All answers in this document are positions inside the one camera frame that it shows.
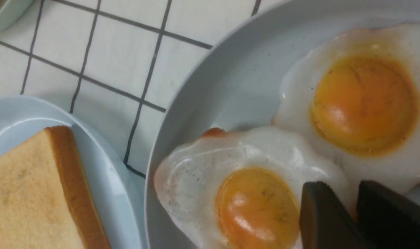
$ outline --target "bread crust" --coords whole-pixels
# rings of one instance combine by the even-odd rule
[[[85,248],[110,248],[104,228],[90,194],[90,189],[71,129],[67,126],[46,128],[61,184],[72,219]]]

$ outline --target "white bread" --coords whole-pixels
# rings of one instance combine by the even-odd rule
[[[68,127],[0,157],[0,248],[110,248]]]

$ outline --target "black grid line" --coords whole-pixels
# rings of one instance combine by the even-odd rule
[[[41,14],[43,12],[43,6],[44,6],[44,0],[41,0],[41,4],[39,6],[38,18],[36,19],[35,33],[33,34],[33,39],[31,40],[30,55],[28,56],[27,69],[25,70],[24,81],[22,82],[22,88],[21,88],[20,94],[24,94],[24,91],[25,91],[25,84],[27,82],[28,71],[30,71],[30,65],[31,65],[31,54],[33,54],[33,47],[35,46],[36,35],[38,34],[39,21],[41,21]]]
[[[46,63],[47,65],[53,66],[53,67],[55,67],[55,68],[58,68],[58,69],[60,69],[60,70],[62,70],[62,71],[65,71],[65,72],[67,72],[67,73],[69,73],[69,74],[72,74],[72,75],[74,75],[74,76],[77,76],[77,77],[82,77],[82,79],[83,79],[83,80],[86,80],[86,81],[88,81],[88,82],[90,82],[90,83],[92,83],[92,84],[95,84],[95,85],[99,86],[99,87],[105,88],[105,89],[107,89],[107,90],[109,90],[109,91],[112,91],[112,92],[117,93],[117,94],[119,94],[119,95],[125,96],[125,97],[130,98],[130,99],[132,99],[132,100],[134,100],[134,101],[137,101],[137,102],[142,102],[143,104],[145,104],[146,106],[148,106],[148,107],[150,107],[150,108],[152,108],[152,109],[155,109],[155,110],[160,111],[160,112],[166,112],[166,109],[165,109],[165,108],[163,108],[163,107],[161,107],[161,106],[158,106],[158,105],[156,105],[156,104],[153,104],[153,103],[151,103],[151,102],[149,102],[149,101],[147,101],[147,100],[142,100],[141,98],[139,98],[139,97],[137,97],[137,96],[135,96],[135,95],[132,95],[132,94],[130,94],[130,93],[128,93],[128,92],[125,92],[125,91],[119,90],[119,89],[117,89],[117,88],[114,88],[114,87],[109,86],[109,85],[107,85],[107,84],[104,84],[104,83],[102,83],[102,82],[99,82],[99,81],[97,81],[97,80],[95,80],[95,79],[92,79],[92,78],[90,78],[90,77],[88,77],[88,76],[85,76],[85,75],[82,75],[82,76],[81,76],[81,74],[80,74],[80,73],[78,73],[78,72],[76,72],[76,71],[73,71],[72,69],[69,69],[69,68],[66,68],[66,67],[64,67],[64,66],[58,65],[57,63],[51,62],[51,61],[49,61],[49,60],[47,60],[47,59],[44,59],[44,58],[42,58],[42,57],[39,57],[39,56],[37,56],[37,55],[33,55],[33,54],[31,54],[30,52],[27,52],[27,51],[24,51],[24,50],[19,49],[19,48],[17,48],[17,47],[14,47],[14,46],[12,46],[12,45],[10,45],[10,44],[7,44],[7,43],[5,43],[5,42],[3,42],[3,41],[0,41],[0,45],[1,45],[1,46],[4,46],[4,47],[7,47],[7,48],[9,48],[9,49],[12,49],[12,50],[14,50],[14,51],[16,51],[16,52],[19,52],[19,53],[21,53],[21,54],[23,54],[23,55],[31,56],[32,58],[34,58],[34,59],[36,59],[36,60],[39,60],[39,61],[41,61],[41,62],[43,62],[43,63]]]
[[[87,59],[89,57],[90,46],[92,45],[93,33],[95,32],[96,21],[98,20],[98,13],[99,13],[100,7],[101,7],[101,0],[98,0],[98,6],[96,6],[95,17],[93,17],[93,24],[92,24],[92,29],[90,31],[89,41],[87,43],[87,48],[85,49],[85,55],[84,55],[84,61],[82,62],[81,73],[79,76],[79,80],[77,81],[76,90],[73,94],[73,99],[72,99],[72,103],[70,107],[70,113],[73,113],[74,104],[76,102],[77,95],[79,94],[79,90],[81,89],[82,76],[84,75],[85,65],[87,64]]]
[[[188,43],[188,44],[195,45],[196,47],[202,47],[202,48],[205,48],[205,49],[211,49],[213,47],[212,45],[205,44],[205,43],[202,43],[200,41],[196,41],[196,40],[187,38],[185,36],[178,35],[178,34],[175,34],[175,33],[171,33],[171,32],[165,31],[165,30],[163,32],[163,35],[174,38],[174,39],[177,39],[179,41],[182,41],[182,42],[185,42],[185,43]]]
[[[192,45],[197,46],[197,47],[202,47],[202,48],[205,48],[205,49],[211,49],[213,47],[210,44],[206,44],[206,43],[203,43],[201,41],[196,41],[196,40],[193,40],[191,38],[184,37],[182,35],[178,35],[178,34],[174,34],[174,33],[165,31],[165,27],[164,28],[161,27],[161,29],[159,29],[159,28],[156,28],[156,27],[152,27],[150,25],[142,24],[140,22],[135,22],[135,21],[132,21],[132,20],[120,17],[120,16],[116,16],[116,15],[113,15],[113,14],[110,14],[110,13],[107,13],[107,12],[104,12],[104,11],[96,11],[95,9],[92,9],[92,8],[89,8],[89,7],[86,7],[86,6],[82,6],[82,5],[79,5],[79,4],[76,4],[76,3],[72,3],[72,2],[69,2],[67,0],[52,0],[52,1],[62,3],[62,4],[66,4],[66,5],[69,5],[71,7],[82,9],[84,11],[88,11],[88,12],[91,12],[91,13],[95,13],[95,14],[98,13],[98,15],[100,15],[100,16],[104,16],[104,17],[107,17],[107,18],[110,18],[110,19],[113,19],[113,20],[116,20],[116,21],[123,22],[125,24],[129,24],[129,25],[132,25],[132,26],[135,26],[135,27],[139,27],[139,28],[142,28],[144,30],[152,31],[152,32],[155,32],[155,33],[158,33],[158,34],[162,33],[165,36],[169,36],[171,38],[177,39],[179,41],[182,41],[182,42],[185,42],[185,43],[188,43],[188,44],[192,44]]]
[[[167,24],[167,18],[168,18],[168,14],[170,12],[170,6],[171,5],[172,5],[172,0],[168,0],[167,6],[166,6],[165,12],[164,12],[164,18],[162,19],[161,32],[159,33],[158,40],[156,41],[155,52],[153,53],[152,63],[150,64],[150,70],[148,71],[147,80],[145,81],[144,91],[142,92],[142,96],[141,96],[142,100],[145,99],[145,95],[147,94],[148,86],[150,85],[150,80],[152,79],[153,70],[154,70],[155,64],[156,64],[156,58],[158,57],[159,48],[161,47],[163,31],[164,31],[165,26]],[[134,124],[131,128],[130,136],[128,137],[127,150],[126,150],[126,155],[124,157],[124,163],[126,165],[128,163],[128,158],[130,156],[131,142],[133,140],[133,137],[134,137],[134,134],[135,134],[135,131],[136,131],[136,127],[138,126],[139,117],[141,115],[141,110],[142,110],[142,104],[139,104],[138,112],[137,112],[136,118],[135,118],[135,122],[134,122]]]
[[[134,173],[135,175],[140,176],[140,177],[145,179],[145,174],[144,173],[140,172],[139,170],[134,169],[134,167],[132,167],[128,164],[125,164],[125,165],[131,173]]]
[[[256,0],[255,6],[253,7],[252,16],[256,15],[259,10],[259,5],[261,5],[261,0]]]

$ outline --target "round plate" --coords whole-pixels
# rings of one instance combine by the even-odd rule
[[[112,248],[145,248],[136,216],[142,198],[120,157],[87,124],[41,99],[0,98],[0,156],[52,126],[69,126],[73,132],[96,210]]]
[[[214,126],[269,125],[282,77],[298,58],[345,31],[402,22],[420,22],[420,0],[294,0],[253,17],[212,49],[178,91],[153,146],[145,194],[150,247],[194,248],[153,186],[159,163],[176,146]]]

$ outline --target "light blue plate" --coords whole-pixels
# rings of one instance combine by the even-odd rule
[[[51,126],[73,131],[93,200],[112,248],[144,248],[136,207],[142,196],[117,153],[90,126],[41,99],[0,98],[0,156]]]

